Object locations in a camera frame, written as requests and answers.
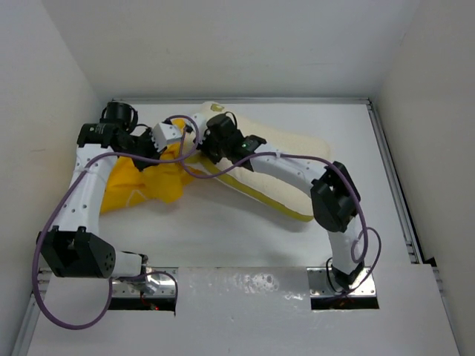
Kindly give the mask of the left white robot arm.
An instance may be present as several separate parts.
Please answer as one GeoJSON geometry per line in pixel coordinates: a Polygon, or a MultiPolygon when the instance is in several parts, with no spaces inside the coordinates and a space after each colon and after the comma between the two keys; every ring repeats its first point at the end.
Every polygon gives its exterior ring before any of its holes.
{"type": "Polygon", "coordinates": [[[128,279],[140,275],[145,255],[116,250],[99,235],[99,213],[108,178],[119,153],[137,171],[154,165],[160,154],[151,129],[135,136],[135,108],[109,102],[97,123],[79,132],[76,165],[55,217],[47,224],[41,255],[57,277],[128,279]]]}

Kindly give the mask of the yellow pillowcase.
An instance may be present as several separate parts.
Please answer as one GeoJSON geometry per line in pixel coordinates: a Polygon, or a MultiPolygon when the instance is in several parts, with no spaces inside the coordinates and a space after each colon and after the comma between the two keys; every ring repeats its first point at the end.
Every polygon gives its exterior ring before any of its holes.
{"type": "Polygon", "coordinates": [[[179,163],[139,171],[131,158],[120,157],[109,175],[100,213],[131,208],[147,200],[175,202],[193,179],[179,163]]]}

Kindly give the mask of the cream white pillow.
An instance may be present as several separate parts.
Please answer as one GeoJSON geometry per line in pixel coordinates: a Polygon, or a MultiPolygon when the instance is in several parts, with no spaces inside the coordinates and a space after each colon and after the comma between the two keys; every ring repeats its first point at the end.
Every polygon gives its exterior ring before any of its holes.
{"type": "Polygon", "coordinates": [[[301,154],[307,149],[310,156],[330,158],[330,147],[323,140],[302,136],[288,131],[280,131],[253,121],[229,110],[217,102],[204,102],[194,113],[203,113],[208,121],[220,114],[228,114],[237,122],[237,129],[247,138],[254,135],[266,140],[257,148],[259,154],[269,152],[269,156],[257,156],[231,168],[233,162],[222,158],[212,163],[198,151],[186,160],[190,168],[208,175],[216,175],[224,185],[262,202],[293,219],[308,223],[313,220],[310,189],[312,181],[324,174],[324,165],[305,159],[285,158],[284,154],[301,154]]]}

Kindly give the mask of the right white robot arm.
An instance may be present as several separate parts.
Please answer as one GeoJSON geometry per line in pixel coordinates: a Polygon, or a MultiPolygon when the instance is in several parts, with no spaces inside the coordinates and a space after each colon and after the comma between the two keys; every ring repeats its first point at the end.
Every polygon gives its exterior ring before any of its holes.
{"type": "Polygon", "coordinates": [[[361,197],[345,165],[287,154],[262,137],[244,136],[229,113],[206,121],[198,148],[213,164],[225,159],[232,169],[265,174],[306,194],[315,221],[328,233],[335,281],[350,289],[363,271],[367,249],[357,247],[356,220],[364,219],[361,197]]]}

